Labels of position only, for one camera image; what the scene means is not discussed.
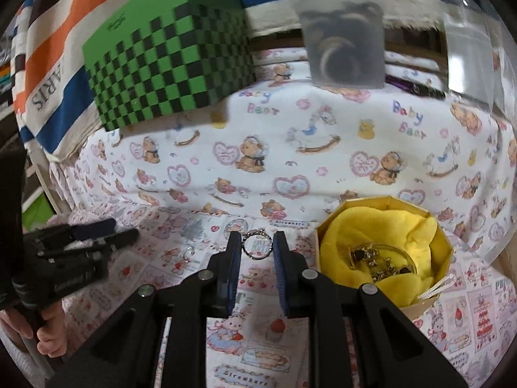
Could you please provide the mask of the person's left hand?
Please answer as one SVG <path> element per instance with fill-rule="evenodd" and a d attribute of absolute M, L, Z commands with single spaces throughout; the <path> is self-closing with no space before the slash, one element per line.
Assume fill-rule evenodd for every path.
<path fill-rule="evenodd" d="M 46 325 L 38 329 L 37 350 L 43 356 L 60 357 L 67 353 L 68 338 L 65 313 L 61 301 L 55 302 L 41 312 Z M 8 307 L 1 311 L 1 325 L 14 345 L 26 351 L 24 339 L 31 340 L 32 328 L 20 312 Z"/>

